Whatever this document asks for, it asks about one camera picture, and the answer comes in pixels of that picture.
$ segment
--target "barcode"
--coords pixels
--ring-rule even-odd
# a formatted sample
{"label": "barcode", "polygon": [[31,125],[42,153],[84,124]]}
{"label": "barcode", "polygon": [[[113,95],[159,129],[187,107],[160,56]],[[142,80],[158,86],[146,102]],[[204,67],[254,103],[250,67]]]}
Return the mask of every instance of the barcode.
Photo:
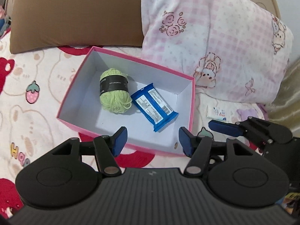
{"label": "barcode", "polygon": [[154,122],[155,124],[159,123],[160,120],[162,119],[162,117],[158,114],[158,113],[154,113],[154,115],[152,115],[152,117],[154,117]]}
{"label": "barcode", "polygon": [[165,112],[165,114],[169,114],[170,110],[167,108],[167,106],[163,106],[162,110]]}

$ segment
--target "bed sheet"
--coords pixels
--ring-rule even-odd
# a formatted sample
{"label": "bed sheet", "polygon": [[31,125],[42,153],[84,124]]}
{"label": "bed sheet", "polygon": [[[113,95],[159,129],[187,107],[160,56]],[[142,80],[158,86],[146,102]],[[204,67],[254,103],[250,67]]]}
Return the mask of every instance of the bed sheet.
{"label": "bed sheet", "polygon": [[[70,137],[89,136],[70,130],[56,119],[57,111],[73,77],[90,47],[49,48],[13,55],[9,51],[10,32],[0,40],[0,178],[14,183],[18,172]],[[140,57],[141,48],[105,47]],[[215,141],[226,135],[208,128],[207,108],[224,109],[229,122],[247,116],[264,118],[257,104],[231,103],[196,94],[193,134],[201,132]],[[244,138],[242,142],[249,145]],[[179,167],[182,171],[189,158],[166,157],[124,148],[117,162],[126,167]],[[83,161],[96,169],[93,157]],[[7,207],[0,214],[8,216]]]}

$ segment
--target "black yarn label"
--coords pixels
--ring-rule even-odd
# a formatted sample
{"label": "black yarn label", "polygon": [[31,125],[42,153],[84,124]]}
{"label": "black yarn label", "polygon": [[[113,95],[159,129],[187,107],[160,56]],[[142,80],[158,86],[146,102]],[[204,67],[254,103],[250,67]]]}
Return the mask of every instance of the black yarn label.
{"label": "black yarn label", "polygon": [[128,92],[128,81],[122,75],[109,75],[100,80],[100,95],[112,91]]}

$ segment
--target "ribbed texture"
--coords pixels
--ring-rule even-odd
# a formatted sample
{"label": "ribbed texture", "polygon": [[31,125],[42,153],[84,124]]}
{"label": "ribbed texture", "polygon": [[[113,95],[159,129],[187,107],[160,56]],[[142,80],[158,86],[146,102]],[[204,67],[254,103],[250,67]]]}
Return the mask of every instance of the ribbed texture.
{"label": "ribbed texture", "polygon": [[214,198],[199,179],[178,169],[126,169],[106,178],[98,190],[73,207],[44,211],[25,206],[12,225],[289,225],[279,206],[258,211],[230,207]]}

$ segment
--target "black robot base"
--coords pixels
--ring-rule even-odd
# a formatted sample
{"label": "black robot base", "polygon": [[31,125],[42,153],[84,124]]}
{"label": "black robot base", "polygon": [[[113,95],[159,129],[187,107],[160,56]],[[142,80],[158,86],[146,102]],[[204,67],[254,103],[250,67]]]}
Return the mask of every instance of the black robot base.
{"label": "black robot base", "polygon": [[[24,207],[0,224],[296,224],[275,204],[289,188],[282,169],[237,139],[214,142],[182,127],[179,140],[191,157],[184,173],[127,168],[122,174],[114,157],[127,141],[125,127],[92,142],[70,138],[18,174]],[[95,156],[98,172],[83,155]]]}

